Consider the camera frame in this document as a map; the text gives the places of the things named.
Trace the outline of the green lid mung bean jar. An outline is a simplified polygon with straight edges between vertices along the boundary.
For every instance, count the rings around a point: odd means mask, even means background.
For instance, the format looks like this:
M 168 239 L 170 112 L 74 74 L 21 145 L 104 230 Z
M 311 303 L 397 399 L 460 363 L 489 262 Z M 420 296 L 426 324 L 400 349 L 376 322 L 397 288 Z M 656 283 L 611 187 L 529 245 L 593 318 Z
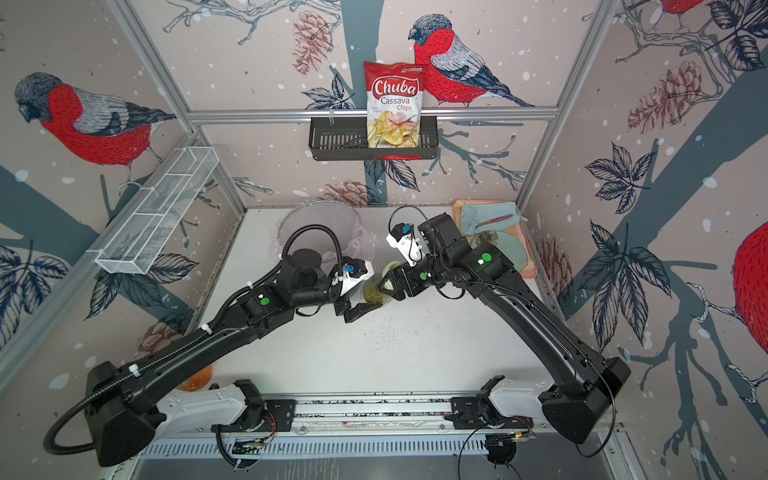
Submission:
M 384 276 L 389 271 L 400 265 L 400 261 L 391 261 L 382 269 L 380 273 L 375 274 L 364 283 L 362 295 L 365 302 L 376 305 L 384 305 L 392 300 L 391 296 L 379 289 L 379 284 L 383 281 Z

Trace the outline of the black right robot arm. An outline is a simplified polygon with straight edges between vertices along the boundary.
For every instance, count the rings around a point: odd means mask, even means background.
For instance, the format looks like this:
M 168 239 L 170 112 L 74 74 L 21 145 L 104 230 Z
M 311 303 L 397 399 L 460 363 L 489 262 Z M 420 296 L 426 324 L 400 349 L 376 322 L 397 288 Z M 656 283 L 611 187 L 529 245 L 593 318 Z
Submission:
M 388 244 L 404 264 L 388 271 L 379 290 L 402 301 L 429 287 L 452 284 L 480 300 L 525 342 L 553 379 L 538 397 L 547 422 L 581 445 L 630 375 L 619 357 L 606 358 L 574 334 L 532 292 L 513 262 L 492 244 L 471 247 L 453 219 L 388 226 Z

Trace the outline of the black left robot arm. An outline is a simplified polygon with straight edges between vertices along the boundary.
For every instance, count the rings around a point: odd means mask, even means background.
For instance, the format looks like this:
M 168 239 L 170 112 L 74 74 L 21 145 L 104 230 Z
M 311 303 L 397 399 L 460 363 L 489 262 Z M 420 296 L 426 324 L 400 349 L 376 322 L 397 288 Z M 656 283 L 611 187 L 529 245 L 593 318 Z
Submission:
M 292 321 L 301 308 L 342 305 L 373 273 L 371 262 L 348 256 L 330 271 L 310 249 L 284 256 L 262 278 L 230 295 L 210 322 L 170 346 L 131 364 L 104 362 L 91 370 L 85 398 L 50 427 L 44 450 L 60 456 L 95 451 L 102 466 L 129 459 L 169 421 L 160 403 L 178 385 Z

